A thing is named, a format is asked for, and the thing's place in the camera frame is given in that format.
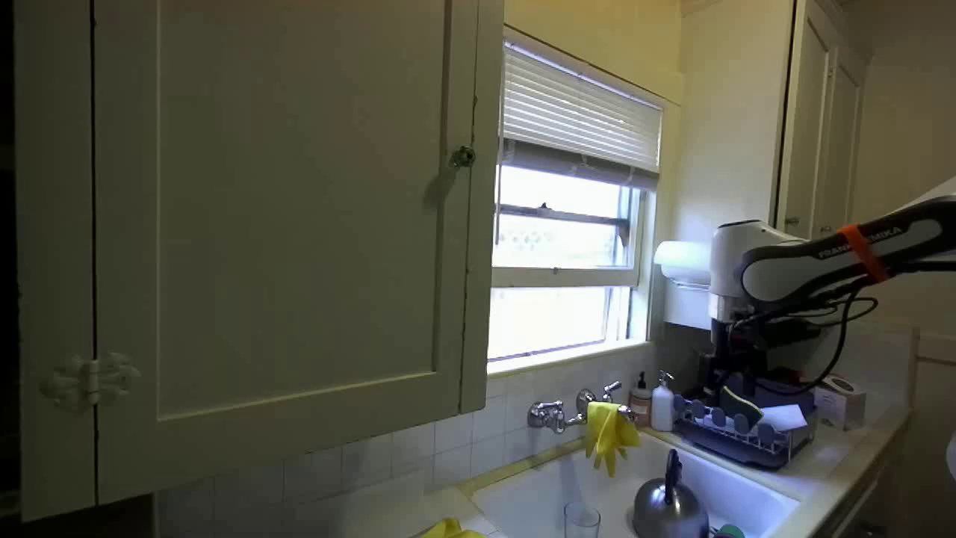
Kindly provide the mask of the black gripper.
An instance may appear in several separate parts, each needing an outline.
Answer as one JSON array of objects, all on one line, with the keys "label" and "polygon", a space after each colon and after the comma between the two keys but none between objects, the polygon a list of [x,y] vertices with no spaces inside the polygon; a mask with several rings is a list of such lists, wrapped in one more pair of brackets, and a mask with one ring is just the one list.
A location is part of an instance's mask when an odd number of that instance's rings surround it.
[{"label": "black gripper", "polygon": [[732,324],[710,324],[710,354],[705,356],[705,393],[720,399],[723,390],[739,390],[745,399],[756,393],[777,393],[766,374],[766,354],[778,348],[774,333],[735,330]]}]

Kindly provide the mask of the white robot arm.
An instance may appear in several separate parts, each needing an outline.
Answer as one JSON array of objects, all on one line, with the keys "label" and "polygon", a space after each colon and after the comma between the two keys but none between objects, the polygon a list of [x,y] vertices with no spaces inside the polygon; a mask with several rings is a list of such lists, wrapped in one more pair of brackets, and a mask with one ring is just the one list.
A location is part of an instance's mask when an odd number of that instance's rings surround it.
[{"label": "white robot arm", "polygon": [[702,387],[710,399],[735,377],[760,377],[774,348],[817,338],[811,314],[838,309],[837,327],[862,288],[904,273],[946,273],[956,253],[956,179],[938,182],[899,209],[790,236],[760,218],[724,223],[710,239],[710,356]]}]

